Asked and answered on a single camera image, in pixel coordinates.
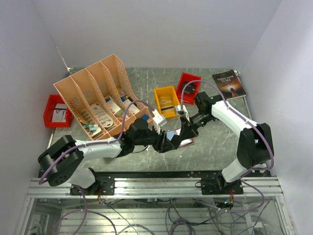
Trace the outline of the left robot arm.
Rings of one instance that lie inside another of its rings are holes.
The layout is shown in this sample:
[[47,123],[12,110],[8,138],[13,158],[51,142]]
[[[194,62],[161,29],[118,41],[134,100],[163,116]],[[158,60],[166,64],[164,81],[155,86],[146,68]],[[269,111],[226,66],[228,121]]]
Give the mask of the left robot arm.
[[102,141],[76,141],[70,135],[59,139],[39,156],[43,170],[40,184],[47,182],[51,187],[70,183],[86,194],[95,194],[101,181],[92,168],[84,163],[100,158],[119,158],[133,153],[135,146],[151,145],[159,153],[179,148],[181,135],[168,137],[161,130],[149,129],[148,122],[138,118],[120,138],[111,137]]

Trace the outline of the black credit card stack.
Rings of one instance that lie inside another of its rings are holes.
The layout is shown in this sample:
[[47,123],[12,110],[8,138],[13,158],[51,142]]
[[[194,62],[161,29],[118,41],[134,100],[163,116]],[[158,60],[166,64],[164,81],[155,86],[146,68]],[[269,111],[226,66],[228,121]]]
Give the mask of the black credit card stack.
[[194,83],[188,84],[188,82],[184,82],[181,86],[181,90],[184,90],[186,94],[194,94],[196,91],[197,85]]

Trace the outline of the red card holder wallet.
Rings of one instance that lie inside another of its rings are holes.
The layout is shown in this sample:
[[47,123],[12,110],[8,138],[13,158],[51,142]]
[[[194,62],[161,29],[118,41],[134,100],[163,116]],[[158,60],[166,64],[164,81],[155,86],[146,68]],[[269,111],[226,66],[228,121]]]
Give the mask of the red card holder wallet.
[[[168,131],[167,132],[167,139],[168,140],[171,140],[173,138],[174,135],[179,135],[180,134],[180,128],[178,129],[175,129],[173,131]],[[179,145],[179,148],[180,147],[183,147],[183,146],[186,146],[186,145],[189,145],[189,144],[192,144],[194,142],[193,139],[186,139],[186,140],[183,140],[180,145]]]

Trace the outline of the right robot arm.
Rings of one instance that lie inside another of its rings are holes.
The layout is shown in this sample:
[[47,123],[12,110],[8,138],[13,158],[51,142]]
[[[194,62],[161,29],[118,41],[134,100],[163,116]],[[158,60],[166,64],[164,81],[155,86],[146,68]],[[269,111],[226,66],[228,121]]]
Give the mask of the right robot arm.
[[189,117],[184,105],[177,105],[175,112],[180,115],[179,135],[172,137],[174,144],[198,136],[198,128],[212,120],[219,120],[238,137],[238,147],[234,161],[214,176],[201,180],[203,192],[225,194],[234,184],[253,170],[264,170],[265,163],[273,160],[271,129],[266,123],[256,123],[235,110],[221,95],[209,97],[205,92],[196,95],[194,103],[198,113]]

